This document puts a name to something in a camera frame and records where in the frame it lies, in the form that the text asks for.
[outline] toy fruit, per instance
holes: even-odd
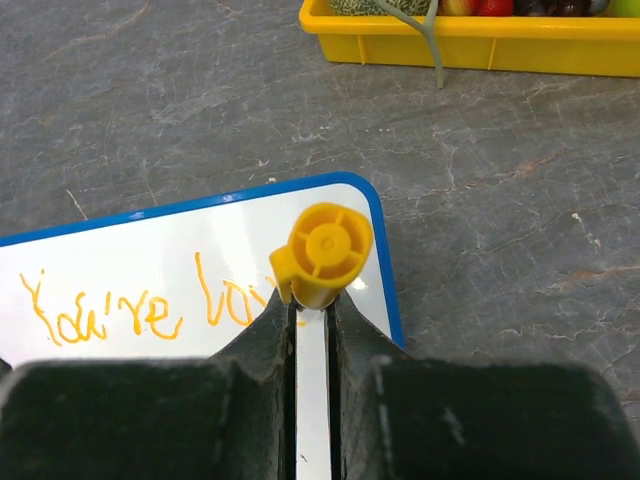
[[[513,0],[480,0],[474,13],[481,17],[508,17],[513,15]]]
[[[640,1],[615,0],[613,13],[616,17],[640,17]]]
[[[438,13],[456,17],[472,15],[477,6],[478,0],[442,0]]]
[[[609,0],[587,0],[587,15],[600,15],[609,7]]]
[[[429,0],[387,0],[392,7],[407,15],[426,15]],[[329,0],[329,6],[336,15],[389,15],[373,0]]]
[[[523,17],[546,17],[550,8],[548,0],[516,0],[514,10]]]
[[[558,0],[554,17],[581,17],[585,13],[582,0]]]

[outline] red fruit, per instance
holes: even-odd
[[[464,16],[473,15],[479,0],[442,0],[440,2],[440,15]]]
[[[474,13],[481,17],[508,17],[513,15],[513,0],[480,0]]]

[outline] white floor mark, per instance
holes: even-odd
[[[67,190],[67,193],[69,194],[69,196],[71,197],[71,200],[73,200],[73,204],[76,206],[76,208],[78,209],[78,211],[82,215],[82,218],[84,218],[85,220],[89,220],[87,218],[87,216],[84,214],[84,211],[82,210],[82,207],[80,206],[80,204],[76,200],[76,197],[73,196],[73,193],[71,193],[68,188],[66,190]]]
[[[151,186],[149,185],[149,180],[147,180],[145,178],[144,179],[144,183],[147,185],[147,190],[149,191],[149,194],[151,195],[151,198],[153,199],[153,203],[157,207],[158,206],[158,200],[156,200],[156,196],[153,194],[153,190],[151,190]]]
[[[582,221],[582,218],[580,217],[580,215],[578,215],[577,212],[576,213],[572,213],[571,214],[571,218],[574,218],[575,220],[578,221],[578,223],[580,223],[580,226],[582,227],[582,231],[586,235],[587,240],[589,240],[589,243],[591,245],[595,245],[596,249],[598,249],[598,250],[601,249],[602,248],[602,243],[600,243],[600,239],[599,238],[594,239],[593,235],[591,235],[589,232],[587,232],[587,228],[584,226],[584,222]]]

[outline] dark fruit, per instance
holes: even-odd
[[[523,17],[546,17],[555,0],[516,0],[515,15]]]
[[[584,15],[584,3],[582,0],[558,0],[558,7],[554,16],[558,17],[581,17]]]
[[[600,15],[609,7],[609,0],[587,0],[585,12],[587,15]]]

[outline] yellow handwriting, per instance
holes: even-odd
[[[122,305],[126,305],[129,311],[131,312],[131,315],[133,315],[133,331],[135,332],[136,335],[140,335],[142,333],[142,327],[140,326],[140,308],[142,308],[144,299],[147,297],[148,294],[149,294],[149,290],[145,290],[144,292],[142,292],[142,295],[140,296],[140,300],[138,301],[135,307],[131,305],[131,302],[129,301],[129,299],[125,297],[120,297],[120,300],[118,300],[118,309],[122,310]]]
[[[156,313],[156,304],[159,303],[162,305],[162,313],[158,315]],[[162,338],[163,340],[175,340],[178,338],[178,333],[180,333],[180,327],[182,326],[183,318],[180,317],[178,323],[176,323],[175,328],[173,329],[173,333],[164,334],[158,331],[156,327],[156,322],[160,320],[164,320],[169,316],[169,302],[167,302],[162,297],[153,297],[149,300],[149,315],[145,318],[145,322],[147,322],[151,326],[151,331],[157,336]]]
[[[22,285],[24,285],[24,288],[26,288],[31,294],[31,306],[33,307],[33,311],[38,316],[38,318],[40,318],[40,320],[42,320],[46,325],[47,330],[49,331],[49,338],[53,343],[61,347],[62,344],[56,339],[56,336],[53,334],[53,327],[51,326],[51,322],[47,319],[47,317],[45,317],[44,310],[42,310],[42,308],[40,308],[40,305],[38,304],[43,275],[44,268],[40,271],[40,279],[38,280],[38,286],[35,288],[35,290],[27,284],[27,281],[24,279],[24,275],[20,274],[20,279],[22,280]]]
[[[149,295],[149,290],[145,290],[144,292],[142,292],[142,295],[140,295],[140,299],[138,300],[138,303],[136,303],[135,306],[126,297],[120,297],[120,299],[118,300],[118,309],[122,310],[123,305],[125,305],[129,309],[129,312],[131,312],[131,316],[133,317],[133,332],[136,335],[140,335],[142,333],[142,322],[140,320],[140,310],[144,305],[144,301],[146,300],[147,295]],[[158,304],[162,306],[162,313],[160,314],[158,314],[157,312]],[[182,323],[184,321],[182,317],[180,317],[180,319],[176,323],[176,326],[173,329],[173,333],[170,333],[170,334],[162,333],[158,330],[158,327],[156,326],[157,322],[164,320],[169,316],[169,302],[167,302],[167,300],[162,297],[152,297],[151,300],[149,300],[148,305],[149,305],[149,314],[145,317],[144,321],[149,324],[153,334],[156,337],[161,338],[163,340],[175,340],[176,338],[178,338],[178,333],[180,333],[180,327],[182,326]]]
[[[214,297],[211,294],[211,290],[205,279],[200,252],[195,253],[195,264],[198,281],[206,300],[206,319],[209,325],[213,327],[217,326],[222,317],[222,313],[226,310],[235,323],[242,327],[247,327],[255,320],[252,301],[259,305],[260,311],[267,306],[267,301],[258,293],[253,285],[249,285],[247,289],[244,289],[231,280],[222,280],[222,286],[225,290],[220,293],[220,296],[216,299],[217,301],[214,301]],[[62,312],[58,314],[57,317],[54,317],[57,320],[55,324],[49,320],[44,309],[40,305],[40,290],[44,274],[45,271],[42,269],[35,288],[27,283],[22,273],[20,274],[20,279],[22,281],[22,285],[31,296],[33,312],[45,324],[51,341],[57,346],[62,346],[63,342],[75,344],[78,342],[89,341],[94,337],[97,337],[100,340],[106,340],[107,329],[104,325],[97,325],[95,310],[89,309],[88,313],[86,315],[84,314],[85,310],[82,305],[82,300],[86,296],[85,292],[80,292],[76,295],[75,315]],[[276,287],[276,281],[273,277],[267,276],[264,278],[273,288]],[[236,312],[236,309],[234,308],[234,299],[237,301],[238,298],[242,301],[242,312]],[[178,338],[180,329],[184,324],[183,317],[178,318],[173,329],[169,329],[167,331],[166,328],[159,328],[160,322],[169,319],[169,302],[167,299],[159,296],[149,298],[149,290],[144,290],[140,294],[140,297],[135,298],[135,302],[133,302],[127,296],[113,297],[112,292],[107,291],[104,297],[105,317],[109,316],[111,313],[111,306],[114,303],[112,299],[114,301],[117,299],[116,305],[118,310],[126,310],[131,314],[132,327],[135,335],[142,335],[142,323],[145,322],[149,325],[153,335],[162,340],[175,340]],[[148,313],[146,316],[143,314],[143,310],[146,310],[145,306],[148,307]],[[305,325],[305,322],[298,320],[298,325],[303,326]]]
[[[86,294],[84,292],[80,292],[76,296],[76,318],[75,320],[71,318],[71,316],[67,313],[61,313],[58,315],[58,335],[67,343],[78,343],[79,341],[86,342],[91,338],[91,334],[93,333],[100,340],[105,340],[107,338],[107,330],[104,325],[102,325],[102,332],[98,332],[96,330],[96,313],[93,310],[89,310],[89,315],[87,318],[87,331],[86,333],[82,332],[81,322],[82,322],[82,304],[81,300],[84,298]],[[62,321],[66,320],[67,323],[71,326],[76,336],[71,338],[67,337],[62,331]]]
[[[204,296],[207,299],[207,322],[212,327],[215,327],[220,321],[220,315],[222,315],[222,304],[224,302],[224,293],[220,294],[220,301],[218,302],[218,310],[216,310],[215,316],[213,315],[213,302],[211,301],[211,291],[207,285],[207,281],[204,279],[204,273],[202,272],[202,262],[200,260],[200,252],[196,252],[196,268],[198,269],[198,280],[200,281],[200,287],[204,292]]]

